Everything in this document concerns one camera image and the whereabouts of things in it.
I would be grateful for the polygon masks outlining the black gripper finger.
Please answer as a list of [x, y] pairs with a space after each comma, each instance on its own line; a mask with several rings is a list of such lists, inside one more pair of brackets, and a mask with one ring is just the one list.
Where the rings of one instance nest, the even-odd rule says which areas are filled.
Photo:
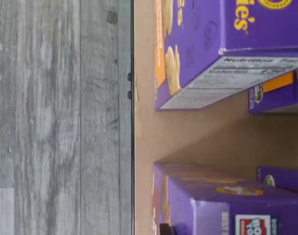
[[168, 223], [160, 223], [160, 235], [176, 235], [176, 230]]

